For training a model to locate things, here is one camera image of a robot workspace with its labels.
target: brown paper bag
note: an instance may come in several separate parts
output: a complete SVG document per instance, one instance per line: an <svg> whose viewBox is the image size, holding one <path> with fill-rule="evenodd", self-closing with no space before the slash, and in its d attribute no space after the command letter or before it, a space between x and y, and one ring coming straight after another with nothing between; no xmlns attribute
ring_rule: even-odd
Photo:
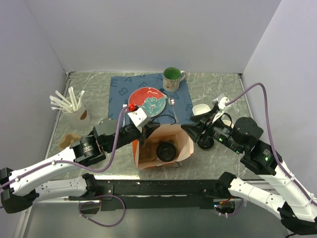
<svg viewBox="0 0 317 238"><path fill-rule="evenodd" d="M164 162L157 157L156 148L151 148L151 143L157 145L159 141L174 140L177 149L176 157L171 162ZM144 148L140 149L139 141L132 142L133 157L135 165L138 169L145 169L149 167L161 166L165 164L175 163L175 161L182 161L187 159L194 153L194 142L187 135L180 125L163 124L156 129L145 141L146 147L151 150L151 157L139 160L142 157L140 153L146 152Z"/></svg>

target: white cup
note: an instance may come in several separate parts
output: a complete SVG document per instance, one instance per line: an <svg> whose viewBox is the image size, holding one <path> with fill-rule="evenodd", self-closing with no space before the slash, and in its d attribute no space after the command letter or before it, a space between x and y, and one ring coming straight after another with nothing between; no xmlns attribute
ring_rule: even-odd
<svg viewBox="0 0 317 238"><path fill-rule="evenodd" d="M186 78L185 71L180 71L174 67L164 70L163 75L163 88L168 92L175 92L179 88L180 81Z"/></svg>
<svg viewBox="0 0 317 238"><path fill-rule="evenodd" d="M207 104L198 104L193 107L194 116L204 114L211 111L210 107Z"/></svg>
<svg viewBox="0 0 317 238"><path fill-rule="evenodd" d="M64 115L74 128L84 128L90 124L90 116L83 104L83 99L81 99L78 110L71 113L64 112Z"/></svg>

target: marble countertop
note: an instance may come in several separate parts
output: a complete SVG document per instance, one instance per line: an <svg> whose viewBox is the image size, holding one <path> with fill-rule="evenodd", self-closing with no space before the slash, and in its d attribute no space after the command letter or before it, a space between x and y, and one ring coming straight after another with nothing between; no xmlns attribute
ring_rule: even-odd
<svg viewBox="0 0 317 238"><path fill-rule="evenodd" d="M53 136L49 157L59 152L58 143L67 133L87 135L92 127L108 115L108 101L110 79L112 76L134 76L150 73L123 73L123 72L85 72L71 73L70 86L74 87L75 94L85 90L83 102L91 116L91 124L84 130L74 129L61 114ZM242 86L237 74L215 73L188 73L187 84L193 105L211 104L212 99L224 93L229 99L240 94ZM249 117L250 112L244 97L238 100L228 111L233 121L239 117ZM107 159L93 165L93 168L102 168L108 163ZM133 161L132 145L126 145L116 150L115 158L110 168L100 174L95 174L96 179L218 179L224 172L231 172L244 180L260 179L257 175L246 169L237 155L220 143L215 143L209 151L201 150L194 145L194 154L180 162L181 167L169 165L137 170ZM87 173L78 169L68 172L55 179L72 179Z"/></svg>

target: cable tie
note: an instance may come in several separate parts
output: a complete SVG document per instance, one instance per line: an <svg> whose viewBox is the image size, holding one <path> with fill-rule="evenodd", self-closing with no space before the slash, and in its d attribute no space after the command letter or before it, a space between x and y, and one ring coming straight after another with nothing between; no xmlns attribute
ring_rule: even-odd
<svg viewBox="0 0 317 238"><path fill-rule="evenodd" d="M314 197L315 197L315 195L313 194L313 193L310 193L309 194L310 195L310 200L304 205L304 207L306 207L307 205L309 205L312 201L313 201L313 199L314 199Z"/></svg>
<svg viewBox="0 0 317 238"><path fill-rule="evenodd" d="M289 178L289 180L286 182L286 184L284 186L288 185L290 182L295 180L295 174L291 173L290 176L291 177Z"/></svg>

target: white wall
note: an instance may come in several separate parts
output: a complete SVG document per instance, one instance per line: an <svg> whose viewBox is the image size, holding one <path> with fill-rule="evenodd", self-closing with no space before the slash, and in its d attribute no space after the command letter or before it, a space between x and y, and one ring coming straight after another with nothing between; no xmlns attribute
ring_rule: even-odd
<svg viewBox="0 0 317 238"><path fill-rule="evenodd" d="M242 73L280 0L25 0L66 71Z"/></svg>
<svg viewBox="0 0 317 238"><path fill-rule="evenodd" d="M283 0L252 55L244 85L262 82L277 151L296 177L317 194L317 1ZM265 127L260 88L248 94Z"/></svg>
<svg viewBox="0 0 317 238"><path fill-rule="evenodd" d="M0 169L20 169L45 156L56 115L49 95L66 75L24 1L0 1L0 32ZM18 218L0 210L2 238Z"/></svg>

